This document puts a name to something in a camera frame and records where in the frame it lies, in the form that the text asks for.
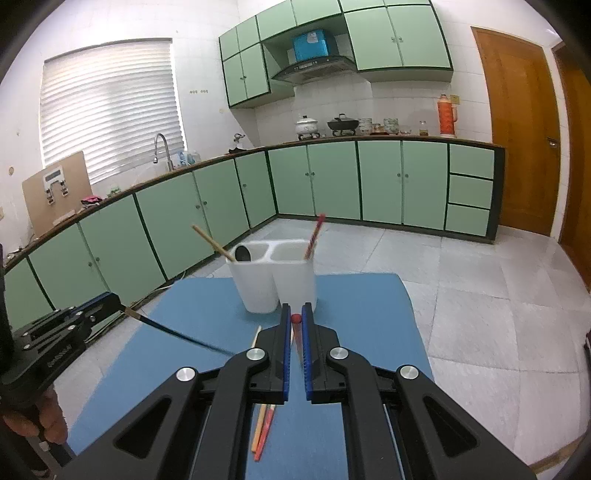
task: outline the tiled floor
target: tiled floor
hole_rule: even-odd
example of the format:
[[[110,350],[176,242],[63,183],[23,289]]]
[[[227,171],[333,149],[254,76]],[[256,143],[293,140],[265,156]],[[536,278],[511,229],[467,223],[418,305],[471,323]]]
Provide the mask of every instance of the tiled floor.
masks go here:
[[[309,238],[313,227],[275,220],[248,239]],[[582,345],[591,297],[555,240],[501,227],[495,245],[482,245],[331,223],[320,234],[315,270],[397,273],[438,385],[524,462],[586,430],[591,407]],[[217,259],[193,276],[230,272]],[[137,323],[126,320],[60,379],[58,392],[69,395],[60,396],[68,422]]]

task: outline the white pot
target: white pot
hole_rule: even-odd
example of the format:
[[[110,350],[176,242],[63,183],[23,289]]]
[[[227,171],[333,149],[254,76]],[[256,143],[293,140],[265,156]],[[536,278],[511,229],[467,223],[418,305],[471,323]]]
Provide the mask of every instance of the white pot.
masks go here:
[[[295,133],[298,135],[317,134],[318,121],[304,115],[304,118],[295,123]]]

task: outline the blue table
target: blue table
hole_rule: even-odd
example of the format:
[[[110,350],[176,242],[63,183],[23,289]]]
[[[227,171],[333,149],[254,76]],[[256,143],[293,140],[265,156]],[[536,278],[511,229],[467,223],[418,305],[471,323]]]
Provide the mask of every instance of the blue table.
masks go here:
[[[314,319],[334,328],[341,345],[361,353],[376,367],[396,370],[413,364],[432,377],[410,299],[397,275],[319,276],[317,291]],[[150,317],[204,342],[240,352],[250,347],[258,325],[276,325],[279,314],[279,309],[265,315],[246,312],[231,278],[187,278],[163,295]],[[142,325],[72,427],[70,446],[75,452],[82,451],[180,367],[206,371],[227,359]],[[249,456],[247,478],[345,479],[340,406],[306,402],[295,349],[291,361],[289,402],[277,407],[262,460],[255,463]]]

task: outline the window blinds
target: window blinds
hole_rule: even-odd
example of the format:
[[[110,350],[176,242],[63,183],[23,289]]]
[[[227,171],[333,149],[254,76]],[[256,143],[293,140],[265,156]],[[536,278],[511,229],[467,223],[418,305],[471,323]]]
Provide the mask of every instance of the window blinds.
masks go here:
[[[154,160],[162,133],[184,148],[170,40],[117,43],[45,62],[40,128],[45,166],[82,150],[90,183]],[[159,158],[165,158],[158,142]]]

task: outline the blue box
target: blue box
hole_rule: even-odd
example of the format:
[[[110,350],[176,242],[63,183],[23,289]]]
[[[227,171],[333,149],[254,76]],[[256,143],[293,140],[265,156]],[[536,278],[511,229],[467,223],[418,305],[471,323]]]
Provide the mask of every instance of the blue box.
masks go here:
[[[293,45],[297,61],[339,54],[335,38],[324,30],[312,30],[299,35],[293,39]]]

